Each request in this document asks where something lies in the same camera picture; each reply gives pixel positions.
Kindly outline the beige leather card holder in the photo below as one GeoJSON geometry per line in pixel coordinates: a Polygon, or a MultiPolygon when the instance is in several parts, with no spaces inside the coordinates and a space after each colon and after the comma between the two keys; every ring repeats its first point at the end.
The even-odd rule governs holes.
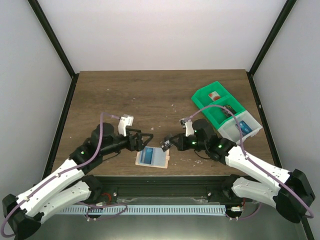
{"type": "Polygon", "coordinates": [[[166,152],[163,152],[160,147],[149,147],[146,146],[142,151],[139,151],[136,155],[135,159],[135,165],[136,166],[143,166],[143,167],[152,167],[152,168],[161,168],[161,169],[167,169],[168,163],[170,160],[169,150],[166,152]],[[152,156],[152,163],[149,164],[142,164],[140,163],[140,156],[141,153],[145,148],[153,148],[153,156],[152,156]]]}

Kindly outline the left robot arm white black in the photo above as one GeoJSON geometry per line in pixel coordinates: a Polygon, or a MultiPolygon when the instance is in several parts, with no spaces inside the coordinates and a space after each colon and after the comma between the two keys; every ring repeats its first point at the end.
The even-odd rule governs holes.
{"type": "Polygon", "coordinates": [[[25,240],[58,211],[82,202],[96,202],[102,194],[102,183],[90,171],[103,163],[103,157],[127,149],[142,151],[153,139],[152,133],[125,128],[115,134],[110,123],[97,125],[82,145],[63,164],[29,190],[2,200],[4,221],[0,234],[4,238],[25,240]]]}

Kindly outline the blue card in bin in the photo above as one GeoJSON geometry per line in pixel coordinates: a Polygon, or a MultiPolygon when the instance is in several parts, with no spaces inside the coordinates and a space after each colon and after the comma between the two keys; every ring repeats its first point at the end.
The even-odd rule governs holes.
{"type": "Polygon", "coordinates": [[[249,125],[245,122],[245,121],[240,121],[239,122],[239,126],[240,126],[240,130],[242,132],[242,134],[248,135],[249,133],[251,133],[253,130],[249,127],[249,125]]]}

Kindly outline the red white card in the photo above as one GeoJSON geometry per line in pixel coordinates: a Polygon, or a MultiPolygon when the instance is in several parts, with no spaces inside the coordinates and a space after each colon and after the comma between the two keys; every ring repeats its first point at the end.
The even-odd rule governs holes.
{"type": "Polygon", "coordinates": [[[221,95],[220,95],[217,91],[210,92],[210,93],[208,94],[208,97],[209,97],[213,102],[221,99],[221,95]]]}

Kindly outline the green plastic bin middle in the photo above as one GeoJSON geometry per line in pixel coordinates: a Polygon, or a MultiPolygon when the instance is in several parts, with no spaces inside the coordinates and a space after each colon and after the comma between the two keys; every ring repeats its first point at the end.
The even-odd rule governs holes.
{"type": "MultiPolygon", "coordinates": [[[[216,101],[213,101],[209,96],[207,96],[203,101],[203,106],[208,105],[220,105],[223,107],[230,106],[236,116],[246,109],[233,97],[233,96],[223,96],[216,101]]],[[[227,116],[222,108],[210,107],[203,111],[208,121],[216,128],[219,129],[227,120],[232,119],[232,116],[227,116]]]]}

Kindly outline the green plastic bin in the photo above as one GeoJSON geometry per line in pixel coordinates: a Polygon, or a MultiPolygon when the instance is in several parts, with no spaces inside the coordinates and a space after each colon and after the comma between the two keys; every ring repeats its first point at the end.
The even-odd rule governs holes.
{"type": "MultiPolygon", "coordinates": [[[[208,105],[220,105],[223,107],[230,106],[236,116],[246,109],[233,97],[233,96],[223,96],[216,101],[213,101],[209,96],[207,96],[203,101],[203,106],[208,105]]],[[[227,120],[232,119],[232,116],[227,116],[222,108],[210,107],[203,111],[208,121],[216,128],[219,129],[227,120]]]]}
{"type": "Polygon", "coordinates": [[[230,92],[219,81],[215,81],[198,89],[191,100],[199,109],[202,109],[230,95],[230,92]]]}

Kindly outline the white plastic bin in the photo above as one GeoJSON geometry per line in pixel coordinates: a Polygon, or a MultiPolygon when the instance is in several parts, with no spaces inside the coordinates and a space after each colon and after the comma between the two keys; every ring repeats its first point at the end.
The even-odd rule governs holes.
{"type": "MultiPolygon", "coordinates": [[[[235,117],[239,122],[243,141],[248,137],[255,136],[262,129],[261,124],[247,110],[236,114],[235,117]]],[[[217,131],[223,138],[240,144],[240,131],[232,116],[217,131]]]]}

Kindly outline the green plastic bin far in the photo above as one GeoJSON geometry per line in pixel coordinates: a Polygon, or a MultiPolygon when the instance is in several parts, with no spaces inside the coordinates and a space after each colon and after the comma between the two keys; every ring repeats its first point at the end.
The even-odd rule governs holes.
{"type": "Polygon", "coordinates": [[[198,89],[191,100],[199,109],[202,109],[230,95],[230,92],[219,81],[215,81],[198,89]]]}

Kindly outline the metal sheet front panel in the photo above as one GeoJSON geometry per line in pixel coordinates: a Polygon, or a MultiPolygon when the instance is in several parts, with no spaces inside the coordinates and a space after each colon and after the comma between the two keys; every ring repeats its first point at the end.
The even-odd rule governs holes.
{"type": "Polygon", "coordinates": [[[306,240],[302,224],[291,223],[267,205],[251,218],[122,215],[87,222],[80,215],[55,215],[32,240],[306,240]]]}

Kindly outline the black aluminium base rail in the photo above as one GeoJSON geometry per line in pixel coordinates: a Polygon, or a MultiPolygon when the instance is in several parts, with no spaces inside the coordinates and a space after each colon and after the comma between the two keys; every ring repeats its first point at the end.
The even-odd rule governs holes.
{"type": "Polygon", "coordinates": [[[236,205],[243,201],[227,189],[230,176],[98,176],[101,192],[84,202],[116,203],[136,198],[192,198],[236,205]]]}

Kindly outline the black frame side rail right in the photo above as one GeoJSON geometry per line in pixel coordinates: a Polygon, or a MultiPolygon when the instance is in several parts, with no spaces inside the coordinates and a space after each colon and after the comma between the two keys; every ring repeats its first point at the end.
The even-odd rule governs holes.
{"type": "Polygon", "coordinates": [[[249,72],[246,72],[246,75],[247,75],[247,78],[248,78],[248,81],[250,84],[250,88],[251,88],[251,91],[252,91],[252,94],[253,94],[253,97],[255,100],[255,104],[256,104],[256,107],[257,107],[257,110],[258,110],[258,113],[259,113],[259,116],[260,116],[260,119],[262,122],[262,126],[263,126],[263,129],[265,132],[266,140],[267,140],[269,150],[270,150],[270,153],[271,153],[271,156],[273,159],[273,163],[275,164],[276,167],[282,168],[283,166],[281,164],[281,161],[280,161],[277,149],[276,149],[276,145],[273,140],[271,130],[269,128],[269,124],[268,124],[268,121],[267,121],[267,118],[266,118],[266,115],[265,115],[265,112],[264,112],[264,109],[262,106],[262,102],[260,100],[260,96],[258,94],[258,90],[257,90],[255,82],[254,82],[253,75],[250,74],[249,72]]]}

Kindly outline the black frame side rail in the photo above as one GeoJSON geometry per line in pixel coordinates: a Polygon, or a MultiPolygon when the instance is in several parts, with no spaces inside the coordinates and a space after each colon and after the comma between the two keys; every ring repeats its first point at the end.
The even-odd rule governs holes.
{"type": "Polygon", "coordinates": [[[53,165],[54,165],[54,162],[55,162],[55,159],[56,159],[56,155],[57,155],[57,152],[58,152],[59,144],[60,144],[60,141],[61,141],[61,137],[62,137],[62,134],[63,134],[63,131],[64,131],[65,123],[66,123],[66,120],[67,120],[67,116],[68,116],[68,113],[69,113],[69,109],[70,109],[70,106],[71,106],[71,102],[72,102],[72,99],[73,99],[73,95],[74,95],[74,92],[75,92],[75,89],[76,89],[76,85],[77,85],[77,82],[78,82],[78,79],[79,79],[79,75],[80,74],[77,73],[71,79],[71,83],[70,83],[70,86],[69,86],[69,89],[68,89],[68,92],[67,92],[67,95],[66,95],[66,99],[65,99],[63,108],[62,108],[62,112],[61,112],[61,115],[60,115],[60,118],[59,118],[57,129],[56,129],[56,132],[55,132],[55,135],[54,135],[54,139],[53,139],[53,142],[52,142],[52,145],[51,145],[51,148],[50,148],[48,159],[47,159],[47,162],[46,162],[46,165],[45,165],[45,168],[44,168],[44,172],[43,172],[43,175],[42,175],[42,180],[44,180],[52,172],[53,165]]]}
{"type": "Polygon", "coordinates": [[[277,149],[276,149],[276,145],[273,140],[271,130],[269,128],[269,124],[268,124],[268,121],[267,121],[267,118],[266,118],[266,115],[265,115],[265,112],[264,112],[264,109],[262,106],[262,102],[260,100],[260,96],[258,94],[258,90],[257,90],[255,82],[254,82],[253,75],[250,74],[249,72],[246,72],[246,75],[247,75],[247,78],[248,78],[248,81],[250,84],[250,88],[251,88],[251,91],[252,91],[252,94],[253,94],[253,97],[255,100],[255,104],[256,104],[256,107],[257,107],[257,110],[258,110],[258,113],[259,113],[259,116],[260,116],[260,119],[262,122],[262,126],[263,126],[263,129],[265,132],[266,140],[267,140],[269,150],[270,150],[270,153],[271,153],[271,156],[273,159],[273,163],[275,164],[276,167],[282,168],[283,166],[281,164],[281,161],[280,161],[277,149]]]}

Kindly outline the black frame side rail left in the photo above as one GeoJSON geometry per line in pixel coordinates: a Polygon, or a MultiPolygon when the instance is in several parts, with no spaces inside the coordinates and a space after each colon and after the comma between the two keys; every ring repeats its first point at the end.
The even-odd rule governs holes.
{"type": "Polygon", "coordinates": [[[74,92],[75,92],[75,89],[76,89],[76,85],[77,85],[77,82],[78,82],[78,79],[79,79],[79,75],[80,74],[77,73],[71,79],[71,83],[70,83],[70,86],[69,86],[69,89],[68,89],[68,92],[67,92],[67,95],[66,95],[66,99],[65,99],[63,108],[62,108],[62,112],[61,112],[61,115],[60,115],[60,118],[59,118],[57,129],[56,129],[56,132],[55,132],[55,135],[54,135],[54,139],[53,139],[53,142],[52,142],[52,145],[51,145],[51,148],[50,148],[48,159],[47,159],[47,162],[46,162],[46,165],[45,165],[45,168],[44,168],[44,172],[43,172],[43,175],[42,175],[42,180],[44,180],[52,172],[53,165],[54,165],[54,162],[55,162],[55,159],[56,159],[56,155],[57,155],[57,152],[58,152],[59,144],[60,144],[60,141],[61,141],[61,137],[62,137],[62,134],[63,134],[63,131],[64,131],[65,123],[66,123],[66,120],[67,120],[67,116],[68,116],[68,113],[69,113],[69,109],[70,109],[70,106],[71,106],[71,102],[72,102],[72,99],[73,99],[73,95],[74,95],[74,92]]]}

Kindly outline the black frame post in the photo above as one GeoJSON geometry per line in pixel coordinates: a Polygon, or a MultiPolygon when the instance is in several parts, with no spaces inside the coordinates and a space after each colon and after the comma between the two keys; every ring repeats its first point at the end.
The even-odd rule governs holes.
{"type": "Polygon", "coordinates": [[[76,73],[65,53],[65,51],[62,48],[62,45],[60,44],[46,14],[44,13],[40,3],[38,0],[27,0],[30,7],[32,8],[35,16],[37,17],[39,23],[41,24],[43,30],[45,31],[48,39],[50,40],[53,48],[55,49],[57,55],[59,56],[63,66],[65,67],[67,73],[71,78],[73,78],[76,73]]]}
{"type": "Polygon", "coordinates": [[[268,33],[261,49],[259,50],[250,70],[248,73],[251,76],[254,76],[257,72],[258,68],[260,67],[261,63],[263,62],[265,56],[267,55],[270,47],[272,46],[274,40],[276,39],[278,33],[280,32],[282,26],[284,25],[286,19],[290,15],[292,9],[294,8],[297,0],[286,0],[280,13],[278,14],[270,32],[268,33]]]}

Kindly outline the black frame post right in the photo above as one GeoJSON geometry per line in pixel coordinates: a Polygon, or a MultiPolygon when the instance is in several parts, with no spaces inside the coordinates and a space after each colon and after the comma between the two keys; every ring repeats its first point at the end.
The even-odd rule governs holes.
{"type": "Polygon", "coordinates": [[[248,73],[251,76],[254,76],[257,72],[258,68],[260,67],[261,63],[263,62],[265,56],[267,55],[270,47],[272,46],[274,40],[276,39],[278,33],[280,32],[282,26],[284,25],[286,19],[290,15],[292,9],[294,8],[297,0],[286,0],[280,13],[278,14],[270,32],[268,33],[261,49],[259,50],[250,70],[248,73]]]}

